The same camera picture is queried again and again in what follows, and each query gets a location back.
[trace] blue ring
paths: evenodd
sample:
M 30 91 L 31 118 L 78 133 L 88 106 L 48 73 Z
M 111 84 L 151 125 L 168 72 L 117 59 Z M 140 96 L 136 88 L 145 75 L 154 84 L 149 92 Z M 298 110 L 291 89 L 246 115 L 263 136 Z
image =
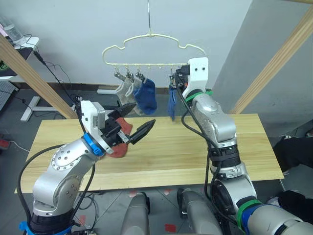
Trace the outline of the blue ring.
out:
M 88 133 L 83 135 L 84 140 L 86 140 L 87 144 L 92 148 L 94 155 L 102 156 L 104 152 L 92 141 Z

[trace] green cable tie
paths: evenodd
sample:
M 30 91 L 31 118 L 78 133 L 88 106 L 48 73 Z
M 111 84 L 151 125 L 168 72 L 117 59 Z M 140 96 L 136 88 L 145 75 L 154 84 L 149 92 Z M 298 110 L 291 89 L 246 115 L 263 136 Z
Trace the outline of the green cable tie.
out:
M 208 95 L 212 95 L 213 91 L 208 91 L 208 92 L 205 92 L 205 93 L 208 94 Z M 189 96 L 188 98 L 186 98 L 185 101 L 188 102 L 189 100 L 192 100 L 193 98 L 195 98 L 196 96 L 198 96 L 200 94 L 203 94 L 203 92 L 195 93 L 195 94 Z
M 238 214 L 237 214 L 237 225 L 238 225 L 238 228 L 242 230 L 242 227 L 241 227 L 241 220 L 242 220 L 242 215 L 243 215 L 243 212 L 245 209 L 247 209 L 249 206 L 251 205 L 254 205 L 254 204 L 262 204 L 262 202 L 260 202 L 258 199 L 253 199 L 253 200 L 250 200 L 250 201 L 247 201 L 245 203 L 243 203 L 240 207 L 239 207 L 239 210 L 238 210 Z

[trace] wooden table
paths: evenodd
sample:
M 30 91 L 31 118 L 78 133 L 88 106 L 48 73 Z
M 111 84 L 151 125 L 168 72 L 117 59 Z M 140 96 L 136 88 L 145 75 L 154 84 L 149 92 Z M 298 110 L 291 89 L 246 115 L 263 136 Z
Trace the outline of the wooden table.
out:
M 282 179 L 283 174 L 257 114 L 232 115 L 237 126 L 241 160 L 252 180 Z M 133 131 L 153 117 L 126 118 Z M 156 117 L 150 133 L 135 145 L 130 144 L 121 159 L 105 156 L 96 164 L 90 190 L 141 188 L 204 183 L 206 143 L 186 129 L 177 118 Z M 190 117 L 187 124 L 195 127 Z M 82 136 L 78 120 L 42 121 L 29 156 L 49 146 L 71 142 Z M 36 158 L 22 177 L 23 192 L 32 192 L 38 177 L 46 171 L 53 150 Z M 85 175 L 83 190 L 90 172 Z

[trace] wooden beam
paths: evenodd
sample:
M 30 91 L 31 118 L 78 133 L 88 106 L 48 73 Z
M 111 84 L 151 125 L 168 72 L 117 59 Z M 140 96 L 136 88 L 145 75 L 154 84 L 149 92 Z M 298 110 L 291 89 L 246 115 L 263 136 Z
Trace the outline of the wooden beam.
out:
M 77 118 L 68 104 L 45 82 L 24 58 L 0 35 L 0 59 L 66 118 Z
M 295 1 L 295 2 L 313 4 L 313 0 L 286 0 L 286 1 Z
M 305 13 L 297 27 L 284 42 L 282 47 L 252 82 L 246 92 L 238 99 L 230 112 L 240 114 L 256 95 L 270 82 L 279 70 L 298 51 L 307 38 L 313 33 L 313 6 Z

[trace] white desk leg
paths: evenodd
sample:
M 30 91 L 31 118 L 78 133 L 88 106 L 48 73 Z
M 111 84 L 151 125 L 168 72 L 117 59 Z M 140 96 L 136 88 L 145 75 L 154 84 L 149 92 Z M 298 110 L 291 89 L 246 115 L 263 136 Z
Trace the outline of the white desk leg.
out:
M 30 103 L 29 103 L 29 107 L 26 108 L 21 121 L 28 121 L 30 116 L 32 115 L 33 111 L 43 111 L 43 112 L 54 112 L 57 111 L 55 108 L 53 107 L 41 107 L 41 106 L 36 106 L 38 104 L 40 100 L 39 96 L 34 96 Z

